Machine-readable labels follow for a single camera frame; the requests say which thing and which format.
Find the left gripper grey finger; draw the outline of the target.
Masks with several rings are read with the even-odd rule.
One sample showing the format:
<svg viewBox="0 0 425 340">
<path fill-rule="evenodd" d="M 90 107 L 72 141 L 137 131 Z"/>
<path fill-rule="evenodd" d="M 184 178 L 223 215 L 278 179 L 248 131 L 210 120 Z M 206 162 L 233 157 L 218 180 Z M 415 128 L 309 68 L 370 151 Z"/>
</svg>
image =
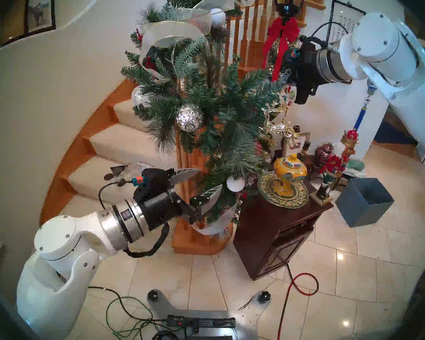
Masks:
<svg viewBox="0 0 425 340">
<path fill-rule="evenodd" d="M 182 168 L 175 170 L 170 168 L 166 170 L 168 175 L 167 185 L 168 187 L 175 187 L 176 185 L 188 181 L 193 176 L 197 175 L 201 171 L 197 168 Z"/>
<path fill-rule="evenodd" d="M 218 201 L 221 191 L 222 184 L 193 196 L 189 200 L 189 207 L 192 209 L 192 213 L 189 213 L 189 223 L 200 222 Z"/>
</svg>

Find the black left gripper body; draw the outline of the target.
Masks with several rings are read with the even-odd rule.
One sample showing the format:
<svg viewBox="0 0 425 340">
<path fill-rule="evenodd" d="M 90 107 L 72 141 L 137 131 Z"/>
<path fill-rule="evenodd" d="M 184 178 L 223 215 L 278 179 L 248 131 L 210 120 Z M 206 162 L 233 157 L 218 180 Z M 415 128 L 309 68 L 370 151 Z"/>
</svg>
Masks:
<svg viewBox="0 0 425 340">
<path fill-rule="evenodd" d="M 158 228 L 160 225 L 178 216 L 188 217 L 188 222 L 190 224 L 196 222 L 196 211 L 191 205 L 184 202 L 178 196 L 175 189 L 168 189 L 156 197 L 142 203 L 141 211 L 149 231 Z"/>
</svg>

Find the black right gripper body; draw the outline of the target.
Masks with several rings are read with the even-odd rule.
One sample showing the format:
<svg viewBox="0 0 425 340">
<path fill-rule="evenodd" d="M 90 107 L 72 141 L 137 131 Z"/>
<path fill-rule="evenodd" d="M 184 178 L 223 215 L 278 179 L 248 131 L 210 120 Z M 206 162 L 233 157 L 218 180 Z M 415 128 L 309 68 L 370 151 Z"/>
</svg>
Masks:
<svg viewBox="0 0 425 340">
<path fill-rule="evenodd" d="M 321 85 L 321 76 L 316 65 L 315 45 L 304 41 L 300 47 L 300 57 L 294 73 L 296 104 L 306 104 L 309 96 L 314 96 Z"/>
</svg>

